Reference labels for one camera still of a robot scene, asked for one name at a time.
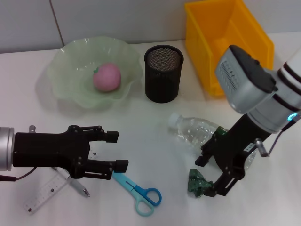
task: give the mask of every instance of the blue scissors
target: blue scissors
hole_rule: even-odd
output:
[[[144,217],[150,216],[155,210],[154,206],[158,206],[161,203],[162,195],[158,189],[153,188],[153,187],[149,188],[149,189],[143,189],[143,188],[139,187],[134,181],[132,181],[131,179],[126,177],[123,173],[114,173],[113,172],[112,177],[116,181],[118,181],[118,183],[120,183],[126,190],[128,190],[131,193],[131,195],[136,199],[136,211],[141,216],[144,216]],[[159,196],[158,202],[154,202],[149,197],[147,197],[147,193],[151,192],[151,191],[154,191],[158,194],[158,196]],[[150,211],[149,212],[141,212],[139,210],[140,202],[144,202],[150,208]]]

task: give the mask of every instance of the scissor blade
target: scissor blade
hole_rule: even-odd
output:
[[[129,192],[131,192],[133,190],[133,188],[136,186],[136,183],[134,183],[134,181],[132,181],[131,179],[129,179],[123,173],[115,173],[115,172],[113,172],[112,173],[112,177],[118,183],[120,183],[126,190],[128,190]]]

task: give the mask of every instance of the plastic water bottle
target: plastic water bottle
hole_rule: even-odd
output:
[[[168,121],[168,126],[175,130],[177,136],[186,143],[192,144],[196,149],[197,155],[201,155],[201,146],[204,145],[220,127],[219,125],[201,118],[184,118],[179,114],[173,113]],[[252,164],[256,151],[248,156],[245,161],[245,170]]]

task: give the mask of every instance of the white ruler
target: white ruler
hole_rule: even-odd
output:
[[[89,159],[93,160],[96,157],[96,153],[90,150]],[[34,214],[42,205],[70,182],[70,180],[66,180],[66,177],[61,173],[62,171],[57,171],[56,175],[50,181],[39,188],[38,191],[23,204],[23,208],[29,215]]]

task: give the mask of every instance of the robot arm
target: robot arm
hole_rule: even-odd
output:
[[[104,132],[101,126],[69,126],[61,134],[16,133],[14,128],[0,128],[0,170],[14,167],[61,167],[72,178],[82,177],[110,180],[112,172],[126,172],[128,160],[88,160],[89,142],[116,143],[119,133]],[[2,177],[14,181],[14,177]]]
[[[263,69],[237,46],[226,50],[215,74],[229,104],[244,115],[227,134],[215,132],[201,147],[202,156],[195,164],[204,167],[213,156],[223,172],[205,195],[225,196],[245,176],[247,157],[256,148],[262,157],[269,156],[262,142],[300,118],[296,117],[301,111],[300,61],[301,49],[274,72]]]

